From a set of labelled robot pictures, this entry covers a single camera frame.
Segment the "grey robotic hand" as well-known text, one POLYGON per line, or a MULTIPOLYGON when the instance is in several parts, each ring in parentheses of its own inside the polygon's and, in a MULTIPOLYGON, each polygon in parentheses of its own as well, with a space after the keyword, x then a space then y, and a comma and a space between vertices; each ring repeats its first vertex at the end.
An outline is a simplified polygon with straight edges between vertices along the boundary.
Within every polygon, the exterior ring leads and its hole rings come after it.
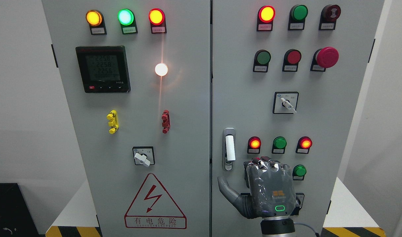
POLYGON ((296 207, 290 167, 267 156, 253 158, 244 166, 250 195, 239 194, 225 177, 219 176, 222 195, 247 219, 290 216, 296 207))

